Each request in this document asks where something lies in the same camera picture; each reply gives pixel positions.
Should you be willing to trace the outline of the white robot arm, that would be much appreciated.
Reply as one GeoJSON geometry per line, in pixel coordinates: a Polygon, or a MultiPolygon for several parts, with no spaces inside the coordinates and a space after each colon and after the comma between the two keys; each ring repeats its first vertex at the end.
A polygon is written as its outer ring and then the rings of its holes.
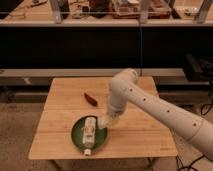
{"type": "Polygon", "coordinates": [[[136,105],[175,131],[213,162],[213,123],[187,110],[151,95],[137,85],[138,74],[128,68],[109,82],[108,124],[114,124],[125,112],[128,102],[136,105]]]}

